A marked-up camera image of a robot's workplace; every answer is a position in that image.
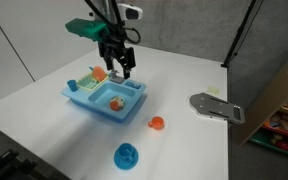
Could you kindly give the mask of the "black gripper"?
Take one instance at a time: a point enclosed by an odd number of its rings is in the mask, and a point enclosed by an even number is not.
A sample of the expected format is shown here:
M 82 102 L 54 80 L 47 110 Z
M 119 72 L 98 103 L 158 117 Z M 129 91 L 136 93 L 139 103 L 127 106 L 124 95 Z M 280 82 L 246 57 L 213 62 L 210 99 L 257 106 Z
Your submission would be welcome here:
M 98 43 L 100 56 L 106 63 L 107 70 L 113 70 L 113 59 L 123 64 L 124 78 L 130 77 L 131 70 L 136 66 L 134 49 L 126 48 L 123 41 L 114 36 L 104 36 Z

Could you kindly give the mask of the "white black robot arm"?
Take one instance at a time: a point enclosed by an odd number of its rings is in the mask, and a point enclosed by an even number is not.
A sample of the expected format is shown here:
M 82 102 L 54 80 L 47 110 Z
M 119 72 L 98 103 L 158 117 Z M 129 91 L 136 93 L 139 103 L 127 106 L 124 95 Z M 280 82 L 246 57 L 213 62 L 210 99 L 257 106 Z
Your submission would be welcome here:
M 107 69 L 112 72 L 111 77 L 116 78 L 117 70 L 113 63 L 116 60 L 123 69 L 124 78 L 128 79 L 136 62 L 134 49 L 126 47 L 125 42 L 139 44 L 141 35 L 137 29 L 126 27 L 125 21 L 141 19 L 142 9 L 130 4 L 118 3 L 116 0 L 99 0 L 99 8 L 91 0 L 84 1 L 95 14 L 95 19 L 108 28 L 108 33 L 100 33 L 101 40 L 98 42 L 98 47 Z

